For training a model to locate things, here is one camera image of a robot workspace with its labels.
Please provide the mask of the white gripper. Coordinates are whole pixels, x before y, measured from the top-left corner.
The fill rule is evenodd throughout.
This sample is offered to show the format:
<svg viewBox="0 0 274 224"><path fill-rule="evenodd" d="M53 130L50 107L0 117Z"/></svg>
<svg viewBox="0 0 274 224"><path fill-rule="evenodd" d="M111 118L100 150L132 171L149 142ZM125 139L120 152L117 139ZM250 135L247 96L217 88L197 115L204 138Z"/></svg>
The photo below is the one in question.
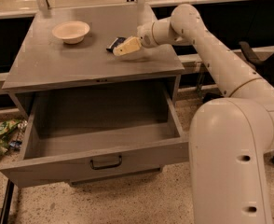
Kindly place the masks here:
<svg viewBox="0 0 274 224"><path fill-rule="evenodd" d="M137 36L130 36L123 42L120 42L114 49L113 54L116 56L123 56L126 54L138 51L141 46L145 48L152 48L154 46L154 40L152 36L152 23L146 23L140 25L137 28Z"/></svg>

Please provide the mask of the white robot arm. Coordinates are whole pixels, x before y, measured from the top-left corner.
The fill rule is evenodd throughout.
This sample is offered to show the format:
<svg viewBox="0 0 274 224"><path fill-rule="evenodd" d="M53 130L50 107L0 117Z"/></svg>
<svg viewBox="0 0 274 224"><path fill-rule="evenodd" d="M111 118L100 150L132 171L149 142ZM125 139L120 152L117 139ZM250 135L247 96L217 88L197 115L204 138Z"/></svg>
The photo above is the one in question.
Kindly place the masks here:
<svg viewBox="0 0 274 224"><path fill-rule="evenodd" d="M139 26L113 52L164 44L193 46L222 93L202 105L190 125L195 224L273 224L264 156L274 150L274 87L216 38L189 4Z"/></svg>

